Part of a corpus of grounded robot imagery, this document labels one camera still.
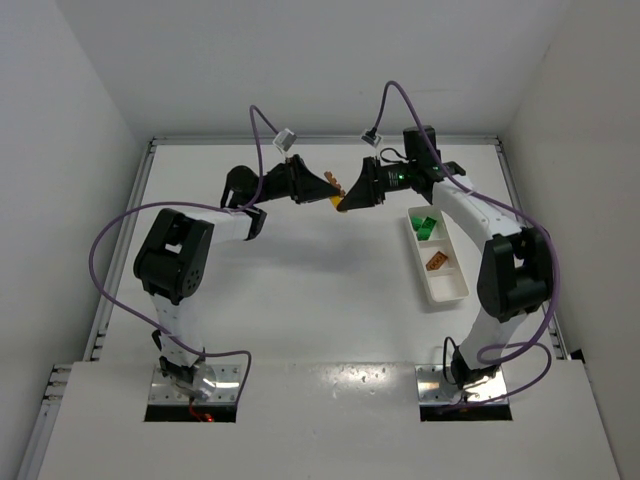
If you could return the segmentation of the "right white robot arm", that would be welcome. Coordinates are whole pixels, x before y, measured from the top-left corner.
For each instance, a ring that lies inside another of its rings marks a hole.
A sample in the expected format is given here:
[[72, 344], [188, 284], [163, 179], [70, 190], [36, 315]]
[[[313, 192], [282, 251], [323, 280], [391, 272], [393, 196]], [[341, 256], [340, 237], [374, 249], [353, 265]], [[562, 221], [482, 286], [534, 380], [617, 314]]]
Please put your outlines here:
[[338, 203], [341, 212], [381, 204], [411, 189], [449, 216], [481, 254], [476, 291], [480, 310], [450, 363], [458, 387], [493, 374], [519, 324], [558, 292], [557, 256], [547, 232], [512, 207], [477, 192], [465, 170], [444, 162], [432, 126], [403, 132], [404, 159], [382, 165], [366, 157], [360, 176]]

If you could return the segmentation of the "brown lego brick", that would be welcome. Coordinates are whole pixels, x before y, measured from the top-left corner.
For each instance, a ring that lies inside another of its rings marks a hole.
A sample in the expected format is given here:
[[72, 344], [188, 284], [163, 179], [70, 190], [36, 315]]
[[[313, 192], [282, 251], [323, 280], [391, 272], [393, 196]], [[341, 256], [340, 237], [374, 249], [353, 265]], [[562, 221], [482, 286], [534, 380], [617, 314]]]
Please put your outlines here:
[[444, 268], [448, 265], [448, 256], [442, 252], [437, 251], [425, 264], [425, 268], [427, 271], [436, 271], [441, 268]]
[[338, 182], [338, 180], [335, 178], [335, 176], [333, 175], [333, 173], [331, 171], [325, 171], [324, 172], [324, 176], [325, 176], [326, 180], [334, 188], [336, 188], [339, 191], [339, 193], [338, 193], [339, 197], [344, 197], [346, 195], [345, 190], [342, 188], [341, 184]]

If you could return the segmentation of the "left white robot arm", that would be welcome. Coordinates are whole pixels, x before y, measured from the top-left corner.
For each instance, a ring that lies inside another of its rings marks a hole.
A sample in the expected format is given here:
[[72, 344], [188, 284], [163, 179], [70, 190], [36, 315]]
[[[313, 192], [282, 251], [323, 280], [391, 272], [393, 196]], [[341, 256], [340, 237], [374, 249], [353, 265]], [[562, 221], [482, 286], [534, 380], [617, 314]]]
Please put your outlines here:
[[[313, 174], [294, 155], [259, 177], [247, 166], [226, 177], [222, 205], [233, 211], [182, 213], [164, 208], [157, 214], [134, 261], [134, 276], [150, 296], [158, 326], [152, 334], [160, 352], [162, 375], [191, 400], [213, 397], [216, 378], [206, 363], [193, 296], [199, 288], [210, 249], [215, 244], [249, 241], [261, 232], [266, 213], [255, 205], [284, 197], [297, 204], [345, 196], [327, 173]], [[247, 203], [242, 212], [234, 210]]]

